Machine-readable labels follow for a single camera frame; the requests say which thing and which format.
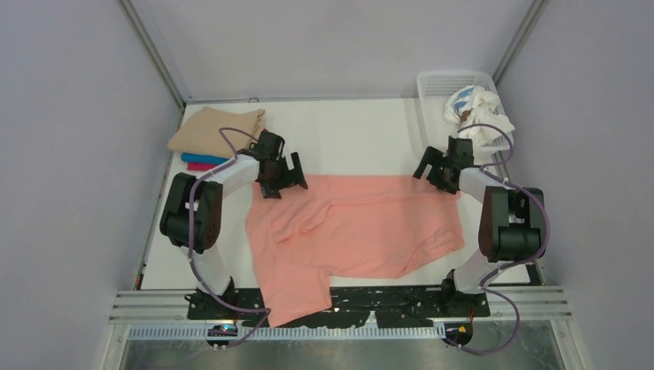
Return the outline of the salmon pink t-shirt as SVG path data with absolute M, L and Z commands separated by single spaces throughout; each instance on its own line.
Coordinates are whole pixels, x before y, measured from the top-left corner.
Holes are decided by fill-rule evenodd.
M 308 188 L 266 199 L 245 227 L 268 322 L 332 306 L 331 277 L 397 279 L 461 250 L 457 196 L 408 175 L 310 175 Z

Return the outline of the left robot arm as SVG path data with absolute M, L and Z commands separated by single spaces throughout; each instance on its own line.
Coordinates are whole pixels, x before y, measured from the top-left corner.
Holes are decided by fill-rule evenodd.
M 160 232 L 186 254 L 197 289 L 225 308 L 239 308 L 224 298 L 233 283 L 217 250 L 224 199 L 257 183 L 265 199 L 278 199 L 291 187 L 307 189 L 298 153 L 285 157 L 285 140 L 267 130 L 244 149 L 228 139 L 231 128 L 219 134 L 232 152 L 226 162 L 200 175 L 178 173 L 170 185 L 160 219 Z

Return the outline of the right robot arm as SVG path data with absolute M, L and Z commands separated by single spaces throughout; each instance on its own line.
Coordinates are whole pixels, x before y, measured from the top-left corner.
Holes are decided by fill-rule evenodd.
M 477 303 L 486 288 L 507 269 L 539 258 L 546 223 L 543 193 L 525 189 L 474 163 L 470 139 L 449 138 L 446 151 L 428 146 L 413 173 L 445 193 L 465 193 L 481 205 L 478 249 L 442 280 L 446 303 Z

